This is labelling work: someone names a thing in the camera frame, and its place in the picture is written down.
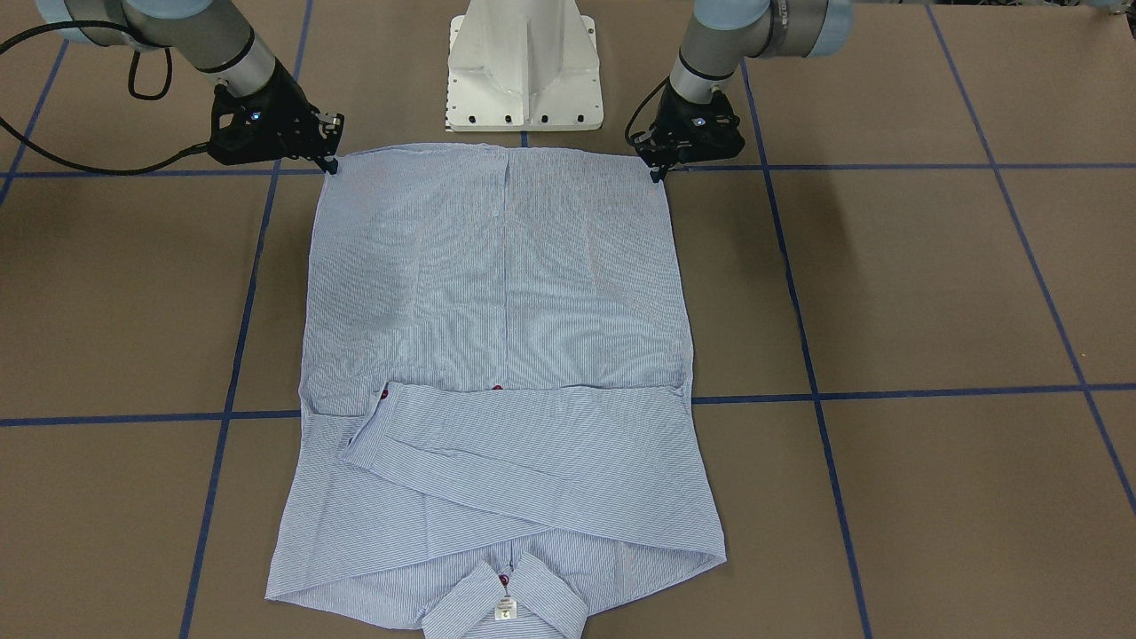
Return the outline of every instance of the cable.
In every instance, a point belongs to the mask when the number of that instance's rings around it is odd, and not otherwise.
[[[33,26],[32,28],[28,28],[26,31],[17,33],[16,35],[9,38],[2,44],[0,44],[0,56],[7,53],[9,49],[11,49],[12,47],[15,47],[16,44],[19,44],[20,42],[24,42],[25,40],[28,40],[28,39],[35,38],[36,35],[41,35],[41,34],[49,33],[49,32],[52,32],[52,31],[61,31],[64,28],[109,28],[109,30],[112,30],[112,31],[118,31],[118,32],[125,33],[125,34],[131,35],[132,38],[135,38],[135,39],[140,39],[141,38],[141,34],[137,34],[134,30],[132,30],[130,27],[125,27],[125,26],[119,25],[119,24],[111,23],[111,22],[106,22],[106,20],[66,20],[66,22],[59,22],[59,23],[51,23],[51,24],[44,24],[44,25]],[[167,77],[166,84],[167,84],[167,86],[165,89],[162,89],[162,92],[160,93],[160,96],[165,96],[165,92],[168,90],[169,77]],[[166,159],[164,159],[164,160],[161,160],[161,161],[159,161],[157,164],[151,164],[150,166],[143,166],[141,168],[103,168],[103,167],[98,167],[98,166],[87,166],[85,164],[80,164],[80,163],[76,163],[76,161],[70,161],[70,160],[64,159],[64,158],[61,158],[61,157],[52,153],[51,151],[48,151],[43,147],[40,147],[35,142],[32,142],[31,140],[28,140],[27,136],[24,135],[23,133],[20,133],[19,131],[16,131],[16,128],[14,128],[10,124],[8,124],[8,121],[5,119],[2,116],[0,116],[0,127],[2,127],[5,131],[7,131],[8,133],[10,133],[12,135],[12,138],[15,138],[15,139],[19,140],[20,142],[23,142],[28,149],[32,149],[33,151],[40,153],[41,156],[48,158],[49,160],[51,160],[51,161],[53,161],[56,164],[61,164],[62,166],[66,166],[68,168],[74,168],[76,171],[86,171],[87,173],[101,173],[103,175],[141,175],[143,173],[150,173],[152,171],[158,171],[159,168],[165,168],[165,167],[174,164],[175,161],[177,161],[177,160],[179,160],[182,158],[185,158],[185,157],[189,157],[189,156],[195,156],[198,153],[203,153],[203,152],[206,152],[208,150],[207,144],[204,142],[201,142],[201,143],[198,143],[198,144],[193,144],[192,147],[186,147],[186,148],[182,149],[181,151],[177,151],[173,156],[169,156],[168,158],[166,158]]]
[[[643,108],[646,107],[646,103],[651,101],[651,98],[654,98],[654,96],[659,91],[662,91],[662,88],[667,85],[667,82],[669,80],[670,80],[669,77],[663,78],[663,81],[660,82],[658,86],[652,89],[651,92],[646,94],[646,98],[643,98],[643,101],[640,102],[640,106],[635,107],[635,113],[632,114],[632,118],[627,121],[627,127],[624,128],[624,140],[626,140],[628,144],[633,147],[635,146],[635,142],[632,141],[632,126],[635,124],[635,121],[638,119],[638,115],[643,113]]]
[[[131,72],[126,75],[126,90],[130,91],[131,98],[137,100],[150,100],[156,101],[166,97],[169,93],[169,85],[174,81],[174,58],[169,55],[169,47],[165,48],[166,51],[166,83],[161,85],[161,91],[153,94],[139,93],[134,84],[137,80],[139,72],[139,59],[142,58],[142,52],[135,50],[134,56],[131,58]]]

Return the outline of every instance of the label tag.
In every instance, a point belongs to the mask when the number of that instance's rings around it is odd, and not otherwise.
[[[493,619],[498,621],[517,619],[517,600],[512,597],[506,597],[498,601],[496,607],[493,608]]]

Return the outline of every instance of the striped shirt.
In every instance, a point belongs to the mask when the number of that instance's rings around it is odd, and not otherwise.
[[[578,639],[725,561],[667,200],[637,158],[343,158],[303,345],[269,599],[427,639]]]

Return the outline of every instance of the white mounting bracket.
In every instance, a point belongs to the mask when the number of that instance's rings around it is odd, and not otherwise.
[[[595,20],[575,0],[470,0],[450,23],[450,131],[603,124]]]

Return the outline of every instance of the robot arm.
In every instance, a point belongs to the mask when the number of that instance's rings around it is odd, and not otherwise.
[[[827,56],[851,26],[849,0],[695,0],[655,119],[627,141],[655,182],[679,163],[737,156],[745,141],[722,88],[742,58]]]
[[[139,51],[170,47],[215,84],[208,152],[225,165],[306,158],[335,173],[341,114],[321,114],[232,0],[36,0],[48,22],[103,20],[68,40]]]

